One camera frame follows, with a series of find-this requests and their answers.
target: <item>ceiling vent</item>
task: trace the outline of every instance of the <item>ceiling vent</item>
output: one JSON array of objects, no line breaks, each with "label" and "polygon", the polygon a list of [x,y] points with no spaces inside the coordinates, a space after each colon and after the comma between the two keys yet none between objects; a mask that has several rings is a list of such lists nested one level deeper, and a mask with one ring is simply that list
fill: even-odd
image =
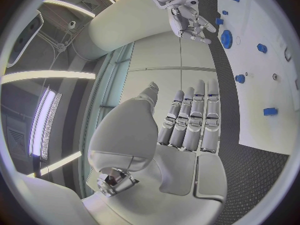
[{"label": "ceiling vent", "polygon": [[23,161],[28,160],[24,132],[15,130],[8,126],[7,142],[8,142],[10,155],[13,158],[23,160]]},{"label": "ceiling vent", "polygon": [[82,3],[87,6],[91,11],[94,11],[100,6],[96,0],[83,0]]}]

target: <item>wall vent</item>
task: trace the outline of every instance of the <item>wall vent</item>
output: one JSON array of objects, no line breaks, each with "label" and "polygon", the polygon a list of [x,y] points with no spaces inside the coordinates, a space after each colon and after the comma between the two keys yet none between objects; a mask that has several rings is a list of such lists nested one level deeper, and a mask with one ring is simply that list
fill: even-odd
[{"label": "wall vent", "polygon": [[91,11],[94,11],[100,5],[96,0],[83,0],[82,3],[87,6]]},{"label": "wall vent", "polygon": [[10,155],[13,158],[23,160],[23,161],[28,160],[24,132],[15,130],[8,126],[7,127],[7,142],[8,142],[8,149],[9,149]]}]

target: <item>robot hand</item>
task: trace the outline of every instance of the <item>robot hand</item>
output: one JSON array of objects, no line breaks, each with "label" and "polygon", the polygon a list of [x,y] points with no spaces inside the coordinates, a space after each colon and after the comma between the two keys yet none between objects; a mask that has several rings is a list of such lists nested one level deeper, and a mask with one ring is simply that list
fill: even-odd
[{"label": "robot hand", "polygon": [[216,28],[191,7],[198,4],[198,0],[153,1],[160,9],[168,10],[169,23],[176,36],[206,44],[212,42],[210,39],[199,35],[203,29],[215,33]]},{"label": "robot hand", "polygon": [[189,87],[184,94],[178,91],[171,109],[164,119],[157,141],[161,145],[197,151],[203,122],[201,151],[216,153],[220,124],[220,98],[218,82],[208,82],[207,109],[204,118],[205,83],[198,81],[196,89]]},{"label": "robot hand", "polygon": [[98,187],[107,197],[134,186],[137,181],[130,172],[144,169],[154,157],[158,127],[153,112],[158,92],[151,82],[139,96],[114,108],[91,138],[88,162],[101,172]]}]

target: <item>white wall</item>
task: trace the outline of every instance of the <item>white wall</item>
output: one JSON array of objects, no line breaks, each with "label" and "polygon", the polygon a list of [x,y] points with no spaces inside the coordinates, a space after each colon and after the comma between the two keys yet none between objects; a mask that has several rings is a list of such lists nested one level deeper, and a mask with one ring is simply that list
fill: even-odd
[{"label": "white wall", "polygon": [[178,90],[195,87],[199,79],[207,84],[209,79],[217,78],[215,71],[187,67],[215,68],[207,44],[183,39],[180,41],[171,31],[136,41],[121,103],[137,96],[150,82],[157,83],[159,93],[154,120],[160,129]]}]

